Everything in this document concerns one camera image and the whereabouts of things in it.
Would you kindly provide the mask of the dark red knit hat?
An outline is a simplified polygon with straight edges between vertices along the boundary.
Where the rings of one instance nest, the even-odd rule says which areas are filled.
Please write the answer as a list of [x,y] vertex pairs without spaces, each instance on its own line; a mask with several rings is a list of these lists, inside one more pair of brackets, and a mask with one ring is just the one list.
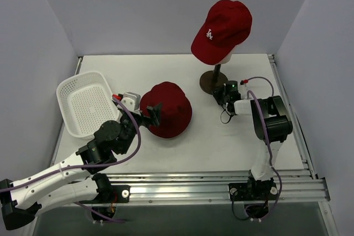
[[155,85],[145,93],[140,101],[140,109],[148,116],[147,107],[160,103],[160,125],[151,125],[149,131],[160,138],[175,138],[182,134],[191,122],[191,103],[177,84],[168,81]]

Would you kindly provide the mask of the red cap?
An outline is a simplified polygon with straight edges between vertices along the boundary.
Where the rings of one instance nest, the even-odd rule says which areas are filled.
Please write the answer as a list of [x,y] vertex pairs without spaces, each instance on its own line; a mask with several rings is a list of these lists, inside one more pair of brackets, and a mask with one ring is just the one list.
[[192,54],[204,64],[219,64],[249,37],[252,22],[251,12],[242,2],[216,2],[191,44]]

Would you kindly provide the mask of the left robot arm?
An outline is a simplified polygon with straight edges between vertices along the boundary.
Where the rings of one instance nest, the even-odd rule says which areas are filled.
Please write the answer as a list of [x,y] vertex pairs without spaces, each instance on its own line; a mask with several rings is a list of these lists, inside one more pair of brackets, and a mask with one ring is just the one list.
[[122,116],[108,120],[94,133],[94,138],[61,162],[27,178],[1,181],[1,212],[6,230],[15,230],[31,223],[38,215],[65,204],[80,201],[106,202],[112,185],[101,171],[122,164],[137,153],[124,155],[133,140],[142,141],[140,126],[160,124],[162,104],[147,106],[148,116],[129,111],[117,101]]

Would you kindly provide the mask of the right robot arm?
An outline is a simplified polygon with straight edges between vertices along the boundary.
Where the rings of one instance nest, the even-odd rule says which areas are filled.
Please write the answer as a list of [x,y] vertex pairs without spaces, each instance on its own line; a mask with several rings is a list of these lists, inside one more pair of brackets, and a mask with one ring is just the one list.
[[263,181],[273,178],[276,173],[274,163],[280,147],[293,131],[290,115],[281,96],[258,98],[248,89],[241,89],[237,81],[227,81],[212,92],[217,104],[230,117],[251,116],[259,148],[251,167],[254,180],[246,184],[246,194],[250,198],[260,198],[266,191]]

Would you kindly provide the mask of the cream mannequin head stand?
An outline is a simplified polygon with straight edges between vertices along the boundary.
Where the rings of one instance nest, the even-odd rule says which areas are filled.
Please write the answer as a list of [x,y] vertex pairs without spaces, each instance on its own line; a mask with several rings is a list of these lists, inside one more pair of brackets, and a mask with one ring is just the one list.
[[212,71],[206,71],[201,75],[199,85],[202,91],[211,95],[215,89],[219,88],[228,81],[227,76],[221,72],[221,66],[228,63],[231,57],[232,53],[230,52],[214,66]]

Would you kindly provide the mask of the white perforated basket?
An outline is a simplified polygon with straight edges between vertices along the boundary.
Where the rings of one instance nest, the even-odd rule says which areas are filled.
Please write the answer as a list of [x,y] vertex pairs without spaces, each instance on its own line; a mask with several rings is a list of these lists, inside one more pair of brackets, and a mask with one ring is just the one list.
[[83,140],[108,120],[117,120],[119,111],[112,101],[112,91],[103,74],[90,71],[62,81],[56,96],[69,134]]

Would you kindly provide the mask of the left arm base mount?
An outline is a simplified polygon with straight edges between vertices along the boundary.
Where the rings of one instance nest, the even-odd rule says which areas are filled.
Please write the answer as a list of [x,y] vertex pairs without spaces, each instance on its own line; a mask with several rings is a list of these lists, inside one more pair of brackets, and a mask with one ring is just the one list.
[[96,213],[91,213],[91,217],[94,222],[100,224],[111,223],[114,215],[117,212],[117,203],[128,203],[130,187],[128,185],[112,185],[106,174],[95,174],[91,177],[91,180],[96,184],[97,195],[89,200],[89,203],[99,204],[108,203],[108,207],[93,207],[92,209],[97,213],[105,216],[105,218],[99,216]]

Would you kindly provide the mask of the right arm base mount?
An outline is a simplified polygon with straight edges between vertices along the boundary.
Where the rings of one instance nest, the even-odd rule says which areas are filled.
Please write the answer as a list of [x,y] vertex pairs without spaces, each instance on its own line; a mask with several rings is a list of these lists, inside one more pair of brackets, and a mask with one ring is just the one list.
[[[229,183],[229,197],[233,216],[239,221],[261,222],[270,214],[269,202],[278,203],[282,186],[277,188],[274,179],[257,181],[249,177],[246,182]],[[235,203],[243,202],[245,217],[238,217],[235,211]]]

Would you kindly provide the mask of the aluminium mounting rail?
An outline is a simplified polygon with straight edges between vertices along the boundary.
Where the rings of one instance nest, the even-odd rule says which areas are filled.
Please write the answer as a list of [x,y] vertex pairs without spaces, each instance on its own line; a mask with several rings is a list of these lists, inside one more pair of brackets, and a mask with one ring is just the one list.
[[[280,175],[280,203],[330,200],[326,181],[312,178],[309,170],[281,170]],[[245,182],[247,176],[246,171],[108,174],[113,185],[130,186],[129,206],[228,204],[228,184]]]

